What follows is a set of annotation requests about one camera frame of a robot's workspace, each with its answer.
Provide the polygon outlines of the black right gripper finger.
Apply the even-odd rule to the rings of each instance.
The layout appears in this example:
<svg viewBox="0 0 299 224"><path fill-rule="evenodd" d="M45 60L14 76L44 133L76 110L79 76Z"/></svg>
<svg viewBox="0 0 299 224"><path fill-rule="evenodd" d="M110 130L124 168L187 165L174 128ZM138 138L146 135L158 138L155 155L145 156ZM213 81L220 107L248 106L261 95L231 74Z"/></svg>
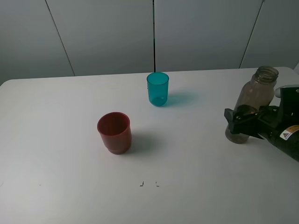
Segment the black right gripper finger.
<svg viewBox="0 0 299 224"><path fill-rule="evenodd" d="M258 133L258 116L252 114L249 116L238 115L237 109L226 108L224 117L228 122L228 129L232 134L245 134L258 139L263 139Z"/></svg>
<svg viewBox="0 0 299 224"><path fill-rule="evenodd" d="M261 106L259 109L256 109L250 105L240 105L237 107L237 113L241 116L249 116L254 114L258 117L261 117L265 114L267 108L268 106Z"/></svg>

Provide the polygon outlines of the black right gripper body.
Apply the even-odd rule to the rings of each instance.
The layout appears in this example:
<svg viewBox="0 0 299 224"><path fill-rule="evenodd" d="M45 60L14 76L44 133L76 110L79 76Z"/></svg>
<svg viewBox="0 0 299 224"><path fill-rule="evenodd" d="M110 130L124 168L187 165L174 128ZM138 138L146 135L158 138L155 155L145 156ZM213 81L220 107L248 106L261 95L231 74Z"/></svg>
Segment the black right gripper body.
<svg viewBox="0 0 299 224"><path fill-rule="evenodd" d="M299 160L299 108L268 106L250 118L250 135Z"/></svg>

